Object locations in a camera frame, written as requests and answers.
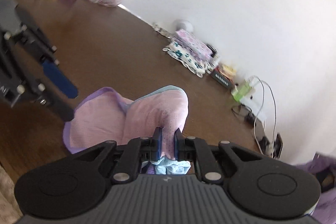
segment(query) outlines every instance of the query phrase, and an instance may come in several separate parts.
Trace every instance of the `silver screw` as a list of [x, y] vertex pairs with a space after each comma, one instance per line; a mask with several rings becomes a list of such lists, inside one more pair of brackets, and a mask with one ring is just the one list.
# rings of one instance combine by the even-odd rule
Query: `silver screw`
[[205, 178], [207, 180], [220, 180], [222, 177], [222, 175], [220, 173], [217, 173], [217, 172], [209, 172], [209, 173], [206, 173], [205, 174]]
[[41, 84], [39, 84], [39, 85], [37, 86], [37, 88], [38, 88], [40, 91], [44, 91], [44, 90], [45, 90], [45, 85], [43, 85], [43, 84], [41, 83]]
[[129, 175], [126, 173], [116, 173], [113, 178], [116, 181], [126, 181], [129, 179]]
[[6, 40], [9, 40], [10, 38], [11, 38], [11, 33], [10, 32], [6, 32], [5, 34], [4, 34], [4, 36], [3, 36], [3, 38], [4, 39], [6, 39]]
[[17, 91], [17, 93], [19, 93], [19, 94], [23, 94], [23, 93], [25, 93], [26, 89], [25, 89], [25, 87], [24, 87], [23, 85], [18, 85], [18, 86], [16, 87], [16, 91]]

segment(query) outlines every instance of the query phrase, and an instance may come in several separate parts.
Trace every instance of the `beige fabric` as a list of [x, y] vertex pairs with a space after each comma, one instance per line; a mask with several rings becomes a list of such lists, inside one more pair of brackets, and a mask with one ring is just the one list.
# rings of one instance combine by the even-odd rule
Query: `beige fabric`
[[13, 224], [21, 216], [14, 197], [14, 183], [0, 166], [0, 224]]

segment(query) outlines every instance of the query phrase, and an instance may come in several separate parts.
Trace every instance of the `small box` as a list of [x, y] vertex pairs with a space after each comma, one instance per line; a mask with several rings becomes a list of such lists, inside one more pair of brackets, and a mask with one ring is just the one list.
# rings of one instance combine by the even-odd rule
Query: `small box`
[[227, 89], [231, 89], [233, 87], [233, 83], [230, 79], [226, 78], [224, 75], [222, 75], [218, 68], [215, 68], [214, 71], [211, 73], [211, 76], [217, 80], [217, 82], [221, 83], [224, 87]]

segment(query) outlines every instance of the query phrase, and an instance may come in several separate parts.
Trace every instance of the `purple clothing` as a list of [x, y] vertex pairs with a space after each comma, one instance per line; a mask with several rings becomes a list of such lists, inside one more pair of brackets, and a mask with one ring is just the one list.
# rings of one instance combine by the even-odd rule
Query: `purple clothing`
[[[296, 167], [315, 175], [327, 168], [330, 168], [331, 171], [336, 170], [336, 159], [315, 154], [312, 161]], [[321, 194], [312, 216], [322, 224], [336, 223], [336, 188]]]

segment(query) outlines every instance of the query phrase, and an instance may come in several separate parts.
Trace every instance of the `wooden table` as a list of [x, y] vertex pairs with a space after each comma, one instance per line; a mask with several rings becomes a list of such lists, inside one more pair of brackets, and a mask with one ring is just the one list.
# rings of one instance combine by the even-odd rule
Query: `wooden table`
[[[251, 128], [231, 112], [230, 92], [205, 75], [202, 79], [162, 51], [168, 44], [149, 25], [121, 8], [88, 0], [18, 0], [57, 46], [60, 68], [79, 89], [67, 100], [76, 106], [95, 90], [110, 86], [135, 100], [166, 85], [179, 86], [189, 98], [183, 133], [209, 144], [229, 140], [257, 150]], [[41, 68], [22, 59], [36, 74]], [[35, 167], [65, 157], [63, 122], [38, 104], [10, 109], [0, 104], [0, 162], [14, 181]]]

